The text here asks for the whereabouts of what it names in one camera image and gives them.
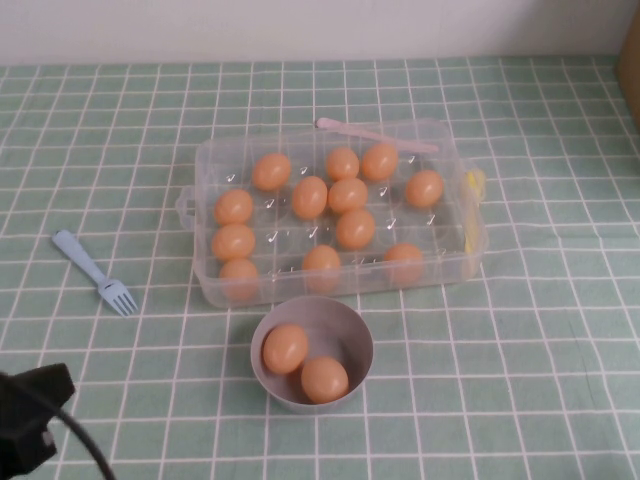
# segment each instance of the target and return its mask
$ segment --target bowl rim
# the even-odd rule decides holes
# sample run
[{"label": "bowl rim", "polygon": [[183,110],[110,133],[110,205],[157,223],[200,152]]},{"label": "bowl rim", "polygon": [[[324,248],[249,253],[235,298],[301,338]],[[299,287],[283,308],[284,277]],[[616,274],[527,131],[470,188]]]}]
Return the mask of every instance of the bowl rim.
[{"label": "bowl rim", "polygon": [[[358,318],[358,320],[361,322],[362,326],[364,327],[365,331],[367,332],[367,343],[371,345],[371,360],[369,361],[369,365],[367,365],[366,371],[362,377],[362,380],[360,380],[360,382],[358,382],[357,385],[354,385],[351,390],[349,391],[349,393],[347,393],[345,396],[340,397],[336,400],[333,400],[332,402],[327,402],[327,403],[319,403],[319,404],[313,404],[313,403],[300,403],[300,402],[294,402],[292,400],[288,400],[286,398],[281,397],[280,395],[278,395],[277,393],[274,393],[263,381],[263,379],[261,378],[260,375],[258,375],[258,368],[256,365],[256,360],[254,358],[254,354],[253,352],[258,349],[260,350],[260,355],[257,356],[257,358],[262,358],[262,341],[264,340],[264,337],[262,337],[262,339],[258,339],[257,336],[257,331],[260,328],[260,325],[262,324],[262,322],[265,321],[265,319],[271,315],[273,315],[275,312],[277,312],[277,310],[282,307],[283,305],[286,304],[290,304],[293,302],[301,302],[301,301],[307,301],[307,300],[322,300],[323,302],[330,302],[333,304],[339,304],[341,307],[344,307],[348,310],[350,310],[351,312],[353,312],[355,314],[355,316]],[[310,407],[310,408],[317,408],[317,407],[330,407],[332,405],[335,405],[337,402],[341,402],[344,401],[350,397],[352,397],[355,392],[362,386],[362,384],[364,383],[364,381],[367,379],[367,377],[369,376],[369,373],[371,372],[371,367],[373,366],[373,358],[375,355],[375,351],[374,351],[374,341],[373,341],[373,335],[371,334],[371,330],[369,329],[369,326],[367,325],[367,323],[364,321],[364,318],[362,318],[362,315],[360,315],[356,310],[354,310],[353,308],[351,308],[349,305],[336,300],[335,298],[330,298],[330,297],[324,297],[322,295],[302,295],[299,297],[294,297],[291,298],[285,302],[282,302],[278,305],[276,305],[273,309],[271,309],[271,311],[269,313],[267,313],[264,317],[262,317],[262,319],[258,322],[258,325],[256,326],[254,332],[253,332],[253,336],[251,337],[251,346],[249,348],[249,355],[251,357],[251,369],[253,370],[253,375],[254,377],[258,380],[258,382],[260,383],[260,385],[262,386],[262,388],[265,389],[265,391],[271,395],[272,397],[274,397],[275,399],[277,399],[278,401],[282,402],[282,403],[286,403],[286,404],[291,404],[291,405],[295,405],[298,407]]]}]

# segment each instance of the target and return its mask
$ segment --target cardboard box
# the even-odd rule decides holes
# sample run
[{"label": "cardboard box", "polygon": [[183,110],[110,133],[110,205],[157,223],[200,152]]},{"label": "cardboard box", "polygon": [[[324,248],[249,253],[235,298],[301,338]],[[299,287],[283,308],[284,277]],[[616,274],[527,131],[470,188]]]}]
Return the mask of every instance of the cardboard box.
[{"label": "cardboard box", "polygon": [[640,7],[631,22],[616,70],[620,87],[640,130]]}]

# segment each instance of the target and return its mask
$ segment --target black object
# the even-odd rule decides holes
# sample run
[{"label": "black object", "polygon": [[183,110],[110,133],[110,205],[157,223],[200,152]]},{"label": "black object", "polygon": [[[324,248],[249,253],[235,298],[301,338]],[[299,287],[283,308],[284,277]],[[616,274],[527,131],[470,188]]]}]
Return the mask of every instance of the black object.
[{"label": "black object", "polygon": [[9,383],[37,393],[55,408],[75,392],[64,364],[29,370],[13,377],[0,373],[0,480],[32,472],[56,454],[47,424],[49,411]]}]

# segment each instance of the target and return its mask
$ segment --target plastic egg container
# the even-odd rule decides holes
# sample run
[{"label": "plastic egg container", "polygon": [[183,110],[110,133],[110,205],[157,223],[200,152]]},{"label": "plastic egg container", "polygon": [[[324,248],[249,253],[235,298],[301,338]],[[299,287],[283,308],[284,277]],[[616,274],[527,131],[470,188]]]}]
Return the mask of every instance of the plastic egg container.
[{"label": "plastic egg container", "polygon": [[[182,225],[194,232],[194,271],[209,302],[218,307],[275,303],[316,293],[309,289],[312,282],[307,279],[322,273],[302,270],[302,261],[307,252],[321,244],[335,248],[341,261],[339,281],[331,292],[322,292],[325,295],[399,288],[390,275],[393,264],[384,262],[383,257],[391,246],[402,242],[416,245],[423,253],[424,273],[411,286],[461,282],[475,275],[487,246],[486,232],[478,212],[478,198],[468,182],[470,167],[459,159],[444,125],[419,120],[362,127],[394,143],[399,159],[389,180],[365,180],[365,208],[375,218],[376,228],[370,244],[357,251],[346,251],[337,244],[338,216],[330,209],[314,220],[299,219],[291,209],[291,193],[302,178],[311,175],[322,178],[330,188],[333,182],[325,168],[328,153],[348,146],[361,159],[376,140],[312,127],[279,135],[210,140],[198,148],[195,186],[183,189],[176,207]],[[425,153],[426,149],[415,148],[416,144],[431,145],[437,151]],[[251,184],[253,166],[273,152],[287,155],[291,175],[279,191],[262,192]],[[405,185],[414,173],[426,169],[441,175],[444,194],[433,208],[415,209],[404,199]],[[218,279],[222,265],[210,246],[219,228],[212,215],[213,206],[220,195],[234,188],[248,191],[254,202],[247,226],[256,238],[250,260],[259,277],[256,293],[243,300],[231,300],[225,295],[225,287],[237,281]],[[195,216],[189,215],[189,200],[195,201]]]}]

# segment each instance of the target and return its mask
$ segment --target brown egg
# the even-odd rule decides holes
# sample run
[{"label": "brown egg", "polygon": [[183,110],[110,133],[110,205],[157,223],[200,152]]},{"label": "brown egg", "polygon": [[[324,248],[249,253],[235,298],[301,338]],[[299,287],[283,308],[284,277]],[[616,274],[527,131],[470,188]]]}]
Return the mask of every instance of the brown egg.
[{"label": "brown egg", "polygon": [[302,364],[308,352],[309,339],[302,327],[286,323],[267,335],[262,347],[262,359],[271,372],[286,375]]},{"label": "brown egg", "polygon": [[328,293],[340,281],[340,257],[329,245],[318,245],[313,248],[302,261],[303,270],[315,270],[322,275],[307,277],[305,282],[310,290],[316,293]]},{"label": "brown egg", "polygon": [[223,285],[222,291],[229,300],[249,300],[258,290],[258,270],[246,258],[229,260],[220,269],[220,278],[234,280]]},{"label": "brown egg", "polygon": [[291,162],[282,153],[270,153],[253,167],[251,180],[260,190],[272,191],[282,187],[291,174]]},{"label": "brown egg", "polygon": [[410,243],[398,243],[384,254],[385,262],[394,262],[388,270],[393,283],[400,286],[410,285],[422,277],[422,251]]},{"label": "brown egg", "polygon": [[386,180],[398,165],[398,151],[388,143],[378,143],[362,156],[362,174],[372,182]]},{"label": "brown egg", "polygon": [[327,206],[327,186],[318,177],[305,177],[293,189],[293,211],[303,220],[312,220]]},{"label": "brown egg", "polygon": [[373,238],[376,222],[368,210],[351,210],[340,217],[336,225],[338,243],[347,250],[365,247]]},{"label": "brown egg", "polygon": [[426,208],[435,205],[444,192],[444,182],[438,172],[422,170],[407,182],[405,196],[414,207]]},{"label": "brown egg", "polygon": [[331,357],[317,357],[302,367],[302,390],[313,403],[329,403],[349,393],[344,367]]},{"label": "brown egg", "polygon": [[253,200],[245,190],[234,188],[220,195],[213,207],[213,218],[219,225],[245,223],[251,218]]},{"label": "brown egg", "polygon": [[355,178],[360,170],[360,160],[349,147],[334,148],[327,156],[327,173],[334,182]]},{"label": "brown egg", "polygon": [[211,251],[223,262],[234,258],[246,258],[256,246],[253,231],[242,224],[225,225],[218,229],[211,240]]},{"label": "brown egg", "polygon": [[345,178],[329,190],[329,206],[335,213],[362,208],[367,204],[367,186],[359,178]]}]

